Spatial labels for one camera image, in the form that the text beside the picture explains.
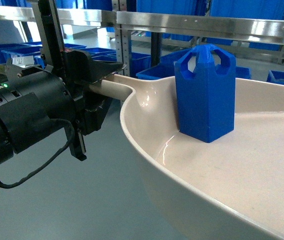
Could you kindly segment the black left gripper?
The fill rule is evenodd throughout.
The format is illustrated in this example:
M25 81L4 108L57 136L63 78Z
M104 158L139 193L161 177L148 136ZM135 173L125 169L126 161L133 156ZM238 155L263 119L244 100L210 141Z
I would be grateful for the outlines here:
M86 86L123 69L82 50L55 50L45 68L21 68L8 59L5 128L15 153L43 140L63 123L72 156L86 159L83 137L101 129L112 98Z

